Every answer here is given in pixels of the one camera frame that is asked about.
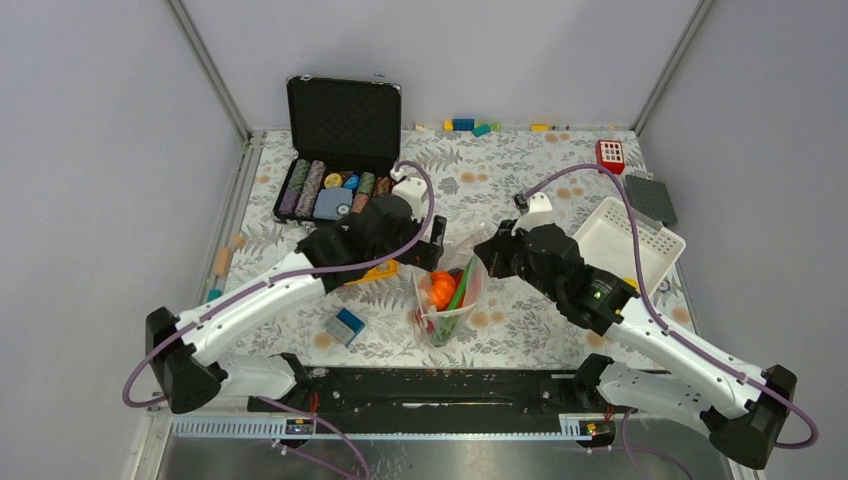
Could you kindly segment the green toy bean pod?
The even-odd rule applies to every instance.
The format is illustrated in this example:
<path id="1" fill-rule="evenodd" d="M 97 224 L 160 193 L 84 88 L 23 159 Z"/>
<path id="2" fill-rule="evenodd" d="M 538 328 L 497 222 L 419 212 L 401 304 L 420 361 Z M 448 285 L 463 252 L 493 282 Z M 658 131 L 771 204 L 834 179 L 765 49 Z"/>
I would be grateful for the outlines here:
<path id="1" fill-rule="evenodd" d="M 472 277 L 477 264 L 477 259 L 472 256 L 462 271 L 460 281 L 454 290 L 447 309 L 442 311 L 442 316 L 434 323 L 435 328 L 432 334 L 432 340 L 435 344 L 446 344 L 465 321 L 467 317 L 465 300 L 473 284 Z"/>

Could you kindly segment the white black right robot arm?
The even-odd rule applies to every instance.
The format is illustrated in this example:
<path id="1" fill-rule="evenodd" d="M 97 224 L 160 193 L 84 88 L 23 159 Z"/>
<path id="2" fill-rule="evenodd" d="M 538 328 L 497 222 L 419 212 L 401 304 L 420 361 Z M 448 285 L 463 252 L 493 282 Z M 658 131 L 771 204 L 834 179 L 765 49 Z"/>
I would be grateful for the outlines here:
<path id="1" fill-rule="evenodd" d="M 543 194 L 516 198 L 522 214 L 504 220 L 474 252 L 492 278 L 516 276 L 554 302 L 567 321 L 629 346 L 664 368 L 642 373 L 592 354 L 574 377 L 583 410 L 605 405 L 661 415 L 707 437 L 734 462 L 766 467 L 789 416 L 796 375 L 762 368 L 663 322 L 644 296 L 615 274 L 588 264 L 578 242 L 550 218 Z"/>

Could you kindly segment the clear dotted zip top bag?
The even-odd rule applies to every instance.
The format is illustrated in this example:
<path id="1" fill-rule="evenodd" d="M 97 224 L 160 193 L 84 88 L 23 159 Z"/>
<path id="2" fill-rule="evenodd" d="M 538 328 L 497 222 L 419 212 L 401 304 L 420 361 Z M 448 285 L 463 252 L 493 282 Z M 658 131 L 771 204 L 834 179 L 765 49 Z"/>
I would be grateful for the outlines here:
<path id="1" fill-rule="evenodd" d="M 482 305 L 489 274 L 475 247 L 488 238 L 482 225 L 453 234 L 446 239 L 435 271 L 413 271 L 415 329 L 422 341 L 433 347 L 448 344 Z"/>

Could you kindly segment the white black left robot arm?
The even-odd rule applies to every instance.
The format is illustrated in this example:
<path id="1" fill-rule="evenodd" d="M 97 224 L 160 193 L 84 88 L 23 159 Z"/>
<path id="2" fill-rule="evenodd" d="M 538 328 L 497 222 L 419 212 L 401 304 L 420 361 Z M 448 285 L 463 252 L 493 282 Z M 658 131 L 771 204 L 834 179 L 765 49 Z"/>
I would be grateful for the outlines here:
<path id="1" fill-rule="evenodd" d="M 272 317 L 359 280 L 389 261 L 434 270 L 446 221 L 435 213 L 426 172 L 405 176 L 363 210 L 321 226 L 266 272 L 212 301 L 174 314 L 165 307 L 145 319 L 142 362 L 162 394 L 142 407 L 166 403 L 193 412 L 218 397 L 269 397 L 296 411 L 310 385 L 284 355 L 234 355 L 231 347 Z"/>

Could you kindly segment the orange toy pumpkin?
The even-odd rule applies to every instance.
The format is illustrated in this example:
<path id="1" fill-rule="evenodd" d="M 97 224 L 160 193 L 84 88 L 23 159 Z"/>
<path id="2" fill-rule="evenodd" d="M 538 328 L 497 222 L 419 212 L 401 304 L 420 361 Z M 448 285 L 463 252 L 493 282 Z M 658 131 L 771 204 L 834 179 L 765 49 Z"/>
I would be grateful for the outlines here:
<path id="1" fill-rule="evenodd" d="M 447 271 L 432 272 L 429 278 L 431 286 L 428 299 L 438 311 L 444 311 L 450 305 L 456 292 L 456 280 Z"/>

